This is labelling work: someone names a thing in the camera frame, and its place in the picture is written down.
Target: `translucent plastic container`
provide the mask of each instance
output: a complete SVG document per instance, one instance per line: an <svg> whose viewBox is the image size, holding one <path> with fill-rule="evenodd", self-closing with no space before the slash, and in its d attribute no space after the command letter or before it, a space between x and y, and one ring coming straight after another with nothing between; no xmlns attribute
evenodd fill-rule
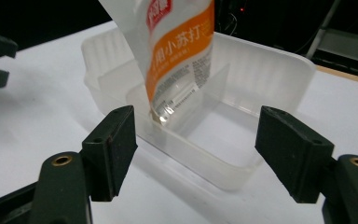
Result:
<svg viewBox="0 0 358 224"><path fill-rule="evenodd" d="M118 29L84 41L82 51L85 83L104 114L134 105L140 137L221 189L240 188L262 161L255 150L261 105L294 113L315 73L303 57L215 34L208 84L179 116L185 119L161 127L149 116L143 77Z"/></svg>

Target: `logo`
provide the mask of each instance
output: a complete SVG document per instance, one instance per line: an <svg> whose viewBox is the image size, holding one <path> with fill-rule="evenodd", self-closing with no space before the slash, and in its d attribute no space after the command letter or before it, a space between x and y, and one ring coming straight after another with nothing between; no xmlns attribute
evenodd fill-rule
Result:
<svg viewBox="0 0 358 224"><path fill-rule="evenodd" d="M156 25L172 10L172 0L152 0L146 15L146 24L152 32Z"/></svg>

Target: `white tabletop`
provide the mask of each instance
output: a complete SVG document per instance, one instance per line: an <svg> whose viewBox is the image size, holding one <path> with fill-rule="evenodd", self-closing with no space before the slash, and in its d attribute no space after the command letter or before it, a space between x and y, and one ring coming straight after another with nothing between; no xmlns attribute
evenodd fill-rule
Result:
<svg viewBox="0 0 358 224"><path fill-rule="evenodd" d="M10 72L0 89L0 197L35 182L42 162L81 142L103 119L83 83L81 43L113 29L111 21L0 58ZM296 116L358 154L358 82L317 72ZM94 223L323 223L318 204L296 204L263 163L242 189L224 191L141 138L120 195L93 203Z"/></svg>

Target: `white packaging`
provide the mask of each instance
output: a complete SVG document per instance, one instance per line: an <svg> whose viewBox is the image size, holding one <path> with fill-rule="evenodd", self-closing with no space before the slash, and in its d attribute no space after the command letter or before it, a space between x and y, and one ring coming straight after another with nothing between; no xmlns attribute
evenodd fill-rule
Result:
<svg viewBox="0 0 358 224"><path fill-rule="evenodd" d="M153 119L164 126L210 75L213 0L101 0L145 79Z"/></svg>

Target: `orange label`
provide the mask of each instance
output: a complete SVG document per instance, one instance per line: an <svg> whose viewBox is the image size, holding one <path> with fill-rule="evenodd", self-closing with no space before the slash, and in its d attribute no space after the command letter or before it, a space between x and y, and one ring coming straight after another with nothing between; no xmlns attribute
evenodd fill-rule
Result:
<svg viewBox="0 0 358 224"><path fill-rule="evenodd" d="M213 39L214 3L196 17L184 22L164 35L153 48L150 68L146 76L149 101L153 100L158 81L176 65L202 52Z"/></svg>

